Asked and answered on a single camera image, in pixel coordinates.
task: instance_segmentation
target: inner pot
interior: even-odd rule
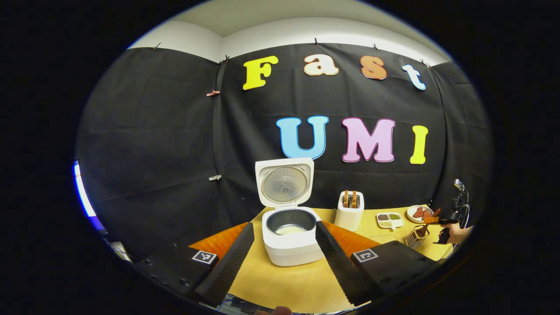
[[[313,230],[317,220],[315,216],[307,211],[300,209],[287,209],[274,213],[267,219],[267,228],[272,233],[276,233],[279,229],[295,226],[306,231]]]

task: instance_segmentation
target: human hand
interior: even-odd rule
[[[256,311],[255,315],[292,315],[292,311],[285,306],[277,306],[272,314],[265,311]]]
[[[447,239],[447,244],[460,244],[460,243],[462,243],[465,240],[465,238],[469,235],[470,229],[472,228],[472,226],[471,226],[470,228],[462,229],[459,226],[459,223],[443,224],[441,227],[442,228],[449,228],[449,239]]]

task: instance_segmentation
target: letter m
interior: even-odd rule
[[[348,132],[348,145],[346,154],[342,156],[345,162],[358,162],[358,146],[362,151],[363,158],[369,161],[377,148],[374,160],[377,162],[391,162],[395,159],[393,155],[393,127],[395,122],[391,119],[379,119],[374,131],[370,134],[362,119],[349,117],[342,120],[342,125]]]

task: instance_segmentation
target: wire basket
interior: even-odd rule
[[[406,245],[408,247],[410,248],[417,247],[420,244],[422,244],[426,238],[428,238],[428,236],[430,235],[430,231],[428,230],[426,230],[426,235],[424,235],[424,237],[420,237],[420,235],[418,235],[417,231],[422,227],[423,225],[417,225],[414,227],[412,232],[408,234],[407,238],[405,239]]]

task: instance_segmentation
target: white tray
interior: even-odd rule
[[[379,216],[382,215],[382,214],[387,215],[387,217],[389,217],[389,215],[391,215],[391,214],[398,215],[400,219],[392,220],[389,217],[389,220],[379,220]],[[377,220],[377,224],[379,225],[379,227],[382,228],[382,229],[391,229],[391,230],[394,231],[396,228],[399,228],[399,227],[404,225],[403,215],[399,214],[397,212],[381,212],[381,213],[378,213],[378,214],[375,215],[375,219]],[[383,226],[383,225],[381,225],[380,222],[389,222],[389,223],[391,223],[391,226]]]
[[[418,218],[413,217],[413,215],[416,213],[416,210],[420,207],[422,207],[423,210],[428,210],[433,215],[432,209],[430,209],[428,207],[424,207],[424,206],[421,206],[421,205],[410,206],[407,209],[407,217],[411,221],[416,222],[416,223],[424,223],[424,220],[422,220],[422,217],[418,217]]]

